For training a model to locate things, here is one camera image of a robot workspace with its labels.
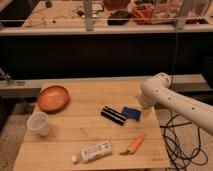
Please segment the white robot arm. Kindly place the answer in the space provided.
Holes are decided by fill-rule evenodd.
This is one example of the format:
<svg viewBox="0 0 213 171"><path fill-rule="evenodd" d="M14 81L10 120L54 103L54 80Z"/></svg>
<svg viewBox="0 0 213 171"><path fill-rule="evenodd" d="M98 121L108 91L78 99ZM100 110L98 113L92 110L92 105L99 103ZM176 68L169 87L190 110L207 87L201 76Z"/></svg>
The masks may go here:
<svg viewBox="0 0 213 171"><path fill-rule="evenodd" d="M170 76L163 72L145 79L141 82L139 103L144 109L159 103L213 135L213 106L176 93L170 85Z"/></svg>

